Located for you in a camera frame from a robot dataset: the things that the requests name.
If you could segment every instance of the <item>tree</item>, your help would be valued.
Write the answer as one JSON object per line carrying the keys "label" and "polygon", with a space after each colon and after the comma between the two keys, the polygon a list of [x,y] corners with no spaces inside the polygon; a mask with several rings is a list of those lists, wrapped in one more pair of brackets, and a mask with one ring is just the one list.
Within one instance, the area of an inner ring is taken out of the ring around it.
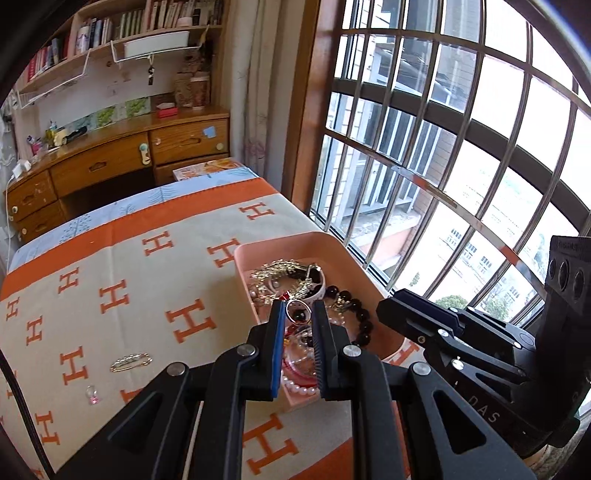
{"label": "tree", "polygon": [[466,305],[468,305],[468,301],[459,295],[448,295],[442,299],[435,300],[435,303],[444,309],[448,309],[449,307],[464,309],[466,308]]}
{"label": "tree", "polygon": [[409,286],[409,287],[414,287],[414,286],[415,286],[415,285],[418,283],[418,281],[419,281],[420,279],[421,279],[421,274],[420,274],[419,272],[416,272],[416,273],[414,274],[414,277],[413,277],[413,279],[410,281],[410,283],[409,283],[409,285],[408,285],[408,286]]}
{"label": "tree", "polygon": [[502,297],[494,297],[484,303],[484,308],[489,315],[499,320],[505,320],[509,316],[507,301]]}

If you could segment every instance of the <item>drawer handle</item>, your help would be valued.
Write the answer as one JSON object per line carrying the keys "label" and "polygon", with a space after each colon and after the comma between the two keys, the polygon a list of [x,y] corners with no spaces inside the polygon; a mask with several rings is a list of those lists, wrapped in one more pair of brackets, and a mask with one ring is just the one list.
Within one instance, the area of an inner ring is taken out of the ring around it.
{"label": "drawer handle", "polygon": [[106,166],[107,166],[107,162],[105,162],[105,161],[98,161],[94,165],[91,165],[90,167],[88,167],[88,170],[90,170],[90,171],[97,171],[97,170],[100,170],[102,168],[105,168]]}

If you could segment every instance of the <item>pink tray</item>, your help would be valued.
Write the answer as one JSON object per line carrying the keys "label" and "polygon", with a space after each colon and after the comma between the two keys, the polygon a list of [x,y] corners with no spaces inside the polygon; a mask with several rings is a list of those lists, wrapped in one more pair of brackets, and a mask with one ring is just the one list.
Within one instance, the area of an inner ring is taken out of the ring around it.
{"label": "pink tray", "polygon": [[[353,297],[363,303],[364,308],[372,314],[374,329],[368,350],[381,359],[396,352],[404,337],[377,321],[375,309],[383,295],[375,287],[367,274],[361,269],[345,247],[333,236],[324,232],[308,232],[299,235],[284,236],[251,244],[243,244],[234,250],[234,260],[238,281],[244,292],[244,299],[252,310],[252,320],[261,323],[254,304],[248,294],[247,282],[250,273],[262,264],[273,260],[298,260],[302,263],[318,263],[326,276],[326,284],[337,285],[341,290],[349,290]],[[290,409],[300,407],[317,399],[317,395],[308,397],[293,394],[283,387]]]}

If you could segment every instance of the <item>keychain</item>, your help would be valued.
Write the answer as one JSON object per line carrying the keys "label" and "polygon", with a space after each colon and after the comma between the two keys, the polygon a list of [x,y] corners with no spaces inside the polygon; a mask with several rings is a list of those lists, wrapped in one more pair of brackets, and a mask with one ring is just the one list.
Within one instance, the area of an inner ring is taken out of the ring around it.
{"label": "keychain", "polygon": [[152,56],[150,56],[150,68],[148,68],[148,85],[152,86],[154,83],[154,66],[152,65]]}

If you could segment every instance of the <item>pink charm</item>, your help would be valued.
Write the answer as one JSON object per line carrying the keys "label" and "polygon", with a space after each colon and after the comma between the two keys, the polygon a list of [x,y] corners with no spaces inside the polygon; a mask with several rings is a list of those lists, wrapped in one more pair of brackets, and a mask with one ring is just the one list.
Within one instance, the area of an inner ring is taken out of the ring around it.
{"label": "pink charm", "polygon": [[94,385],[89,385],[86,387],[86,397],[88,398],[90,405],[96,405],[98,402],[100,402],[100,398]]}

